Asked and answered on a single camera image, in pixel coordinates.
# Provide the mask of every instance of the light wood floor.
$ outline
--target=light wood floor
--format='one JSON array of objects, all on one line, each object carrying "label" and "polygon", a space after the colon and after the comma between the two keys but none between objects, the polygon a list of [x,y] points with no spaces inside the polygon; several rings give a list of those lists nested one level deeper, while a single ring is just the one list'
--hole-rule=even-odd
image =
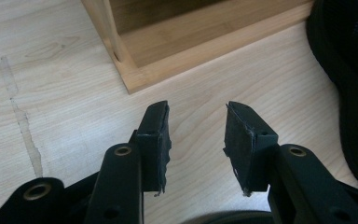
[{"label": "light wood floor", "polygon": [[268,210],[243,198],[222,151],[228,101],[250,105],[280,136],[308,147],[333,176],[358,187],[340,149],[338,98],[300,23],[128,95],[79,0],[0,1],[0,206],[22,183],[65,185],[99,170],[148,105],[171,106],[166,194],[145,195],[145,223],[212,212]]}]

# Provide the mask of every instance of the wooden cabinet base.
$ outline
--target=wooden cabinet base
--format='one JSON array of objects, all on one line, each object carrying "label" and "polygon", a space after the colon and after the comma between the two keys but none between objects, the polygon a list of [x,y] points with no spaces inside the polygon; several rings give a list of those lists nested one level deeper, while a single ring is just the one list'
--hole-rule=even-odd
[{"label": "wooden cabinet base", "polygon": [[312,6],[311,0],[82,2],[129,93],[303,21]]}]

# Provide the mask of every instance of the wooden furniture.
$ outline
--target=wooden furniture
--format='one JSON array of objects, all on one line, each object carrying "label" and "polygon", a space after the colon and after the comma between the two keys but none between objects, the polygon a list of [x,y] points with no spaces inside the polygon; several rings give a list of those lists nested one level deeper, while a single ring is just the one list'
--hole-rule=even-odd
[{"label": "wooden furniture", "polygon": [[129,93],[303,21],[310,0],[82,0]]},{"label": "wooden furniture", "polygon": [[338,94],[310,51],[304,22],[128,95],[81,2],[7,0],[0,1],[0,206],[38,176],[68,186],[93,174],[160,100],[171,106],[171,161],[166,193],[145,195],[146,224],[269,209],[265,193],[242,197],[222,150],[228,101],[250,105],[280,144],[308,147],[335,178],[358,187],[339,143]]}]

